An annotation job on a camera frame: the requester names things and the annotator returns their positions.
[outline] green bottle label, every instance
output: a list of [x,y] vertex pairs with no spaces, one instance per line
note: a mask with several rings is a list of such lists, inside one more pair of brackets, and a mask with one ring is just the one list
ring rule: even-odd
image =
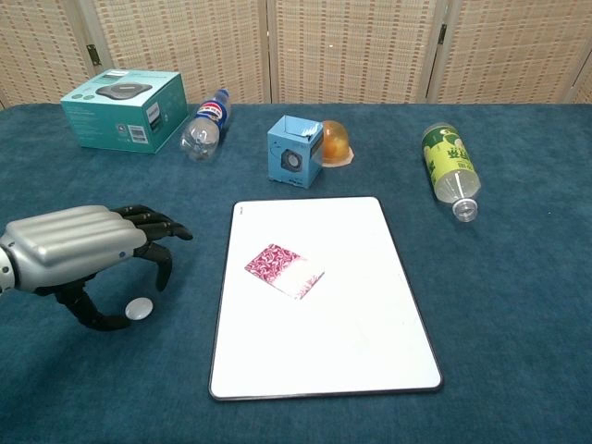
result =
[[469,154],[458,131],[450,125],[430,130],[422,140],[424,158],[432,185],[447,173],[457,169],[475,172]]

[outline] black robotic finger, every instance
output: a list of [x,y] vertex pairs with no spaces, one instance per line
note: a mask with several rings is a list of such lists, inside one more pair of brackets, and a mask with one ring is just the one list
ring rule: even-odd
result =
[[173,222],[170,217],[162,213],[140,213],[133,216],[123,216],[123,218],[136,226],[140,224],[153,224],[155,222]]
[[60,289],[55,292],[55,298],[59,303],[66,305],[79,322],[88,328],[110,331],[130,325],[129,319],[125,316],[105,316],[100,313],[84,291],[83,280],[60,286]]
[[156,288],[158,291],[164,290],[173,271],[173,257],[168,248],[154,242],[148,242],[142,247],[136,248],[133,255],[147,261],[155,262],[158,265]]
[[158,222],[155,224],[141,224],[136,226],[146,233],[148,241],[156,241],[166,236],[177,236],[184,241],[193,239],[191,232],[177,222]]
[[118,213],[122,216],[133,216],[141,213],[154,213],[154,210],[144,205],[122,206],[121,208],[114,208],[110,211]]

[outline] product box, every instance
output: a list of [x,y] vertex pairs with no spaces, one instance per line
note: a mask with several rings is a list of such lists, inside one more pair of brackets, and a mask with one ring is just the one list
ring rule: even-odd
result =
[[284,116],[267,132],[268,175],[309,188],[323,165],[323,124]]
[[188,115],[178,72],[109,69],[61,100],[80,145],[156,153]]

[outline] whiteboard frame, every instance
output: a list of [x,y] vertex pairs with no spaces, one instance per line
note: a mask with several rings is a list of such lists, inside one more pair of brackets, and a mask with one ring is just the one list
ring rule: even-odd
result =
[[439,382],[434,387],[347,390],[347,391],[335,391],[335,392],[334,391],[302,392],[302,393],[290,393],[290,394],[280,394],[280,395],[261,395],[261,396],[252,395],[252,396],[219,397],[213,392],[212,382],[213,382],[213,378],[214,378],[214,370],[215,370],[215,363],[216,363],[216,348],[217,348],[218,334],[219,334],[219,328],[220,328],[220,318],[222,315],[222,303],[223,303],[223,299],[224,299],[224,288],[225,288],[226,277],[227,277],[228,254],[229,254],[229,249],[230,249],[230,235],[232,233],[232,227],[233,227],[233,223],[234,223],[234,214],[235,214],[235,209],[236,209],[237,205],[257,203],[257,202],[274,203],[274,202],[281,202],[281,201],[306,201],[306,200],[341,199],[341,198],[343,198],[343,197],[314,197],[314,198],[301,198],[301,199],[272,199],[272,200],[253,199],[253,200],[249,200],[249,201],[238,201],[232,205],[230,223],[229,223],[229,227],[228,227],[228,242],[227,242],[227,250],[226,250],[226,257],[225,257],[225,264],[224,264],[224,272],[223,272],[223,279],[222,279],[222,284],[221,284],[221,288],[220,288],[220,300],[218,303],[218,311],[217,311],[217,319],[216,319],[216,333],[214,336],[214,343],[213,343],[213,348],[212,348],[212,360],[211,360],[211,366],[210,366],[210,377],[209,377],[209,381],[208,381],[208,391],[210,393],[210,396],[214,400],[216,400],[216,401],[258,401],[258,400],[263,400],[264,401],[264,400],[281,400],[281,399],[298,399],[298,398],[325,398],[325,397],[352,396],[352,395],[359,396],[359,395],[380,395],[380,394],[397,394],[397,393],[422,393],[422,392],[429,393],[429,392],[437,392],[442,388],[442,386],[444,384],[444,377],[443,377],[442,372],[439,367],[438,358],[437,358],[434,348],[432,346],[432,341],[427,333],[426,325],[424,323],[424,319],[422,317],[421,310],[417,304],[417,300],[415,299],[413,287],[412,287],[409,277],[407,275],[407,270],[405,268],[405,264],[404,264],[401,256],[399,255],[399,247],[397,245],[395,238],[392,236],[392,230],[390,229],[389,221],[387,220],[386,214],[384,212],[384,207],[383,207],[382,203],[380,202],[380,200],[374,196],[347,196],[345,198],[375,199],[379,205],[380,212],[381,212],[382,216],[384,217],[384,221],[387,225],[388,234],[392,239],[392,242],[393,242],[393,245],[395,248],[395,253],[399,257],[402,272],[405,277],[406,284],[409,288],[409,292],[411,293],[413,306],[414,306],[415,311],[417,312],[417,316],[419,318],[421,329],[423,331],[423,334],[425,335],[425,339],[426,339],[427,345],[429,347],[429,351],[431,353],[431,356],[433,358],[436,370],[438,371]]

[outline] water bottle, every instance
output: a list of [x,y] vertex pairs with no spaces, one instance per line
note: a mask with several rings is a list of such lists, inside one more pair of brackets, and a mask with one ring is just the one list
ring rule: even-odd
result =
[[424,131],[422,146],[438,200],[451,204],[461,222],[475,219],[481,182],[458,131],[448,123],[436,123]]
[[230,96],[228,90],[220,89],[199,106],[195,117],[185,127],[181,150],[193,160],[210,157],[218,146],[220,130],[229,116]]

